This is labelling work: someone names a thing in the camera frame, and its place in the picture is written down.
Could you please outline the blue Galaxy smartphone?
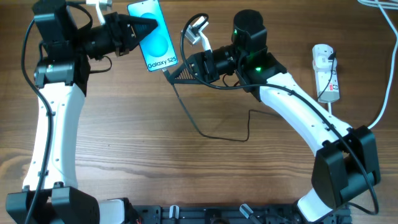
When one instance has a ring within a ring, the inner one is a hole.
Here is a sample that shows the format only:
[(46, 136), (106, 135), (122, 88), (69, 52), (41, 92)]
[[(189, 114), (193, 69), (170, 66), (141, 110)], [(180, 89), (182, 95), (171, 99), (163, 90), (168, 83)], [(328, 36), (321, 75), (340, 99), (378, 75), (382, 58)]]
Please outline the blue Galaxy smartphone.
[(127, 6), (130, 16), (155, 19), (158, 26), (142, 41), (140, 48), (148, 71), (178, 64), (178, 58), (158, 0), (139, 1)]

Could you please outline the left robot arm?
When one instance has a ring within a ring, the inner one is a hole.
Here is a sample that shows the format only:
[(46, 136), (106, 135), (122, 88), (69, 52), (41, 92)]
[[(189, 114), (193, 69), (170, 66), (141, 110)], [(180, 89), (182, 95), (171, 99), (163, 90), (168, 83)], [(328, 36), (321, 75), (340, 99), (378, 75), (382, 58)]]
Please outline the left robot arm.
[(6, 198), (6, 211), (16, 223), (142, 223), (127, 198), (99, 201), (78, 189), (75, 156), (81, 109), (90, 60), (134, 50), (153, 32), (155, 19), (115, 12), (98, 14), (78, 27), (71, 8), (76, 1), (38, 1), (32, 6), (31, 27), (37, 27), (39, 61), (27, 82), (39, 99), (34, 153), (20, 192)]

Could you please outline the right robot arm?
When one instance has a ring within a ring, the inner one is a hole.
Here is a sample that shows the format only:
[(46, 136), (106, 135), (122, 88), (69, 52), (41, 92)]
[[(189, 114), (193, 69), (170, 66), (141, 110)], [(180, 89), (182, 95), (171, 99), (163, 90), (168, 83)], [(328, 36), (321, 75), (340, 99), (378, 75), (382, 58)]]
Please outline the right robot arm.
[(381, 181), (376, 140), (372, 131), (352, 128), (308, 96), (287, 69), (268, 51), (267, 29), (258, 11), (245, 9), (233, 19), (231, 44), (213, 50), (203, 29), (208, 15), (199, 13), (184, 25), (180, 39), (203, 51), (182, 57), (182, 65), (166, 73), (170, 84), (199, 84), (210, 88), (222, 75), (236, 75), (238, 88), (272, 108), (304, 139), (315, 162), (312, 189), (297, 200), (295, 223), (318, 223), (353, 204), (363, 192), (376, 197)]

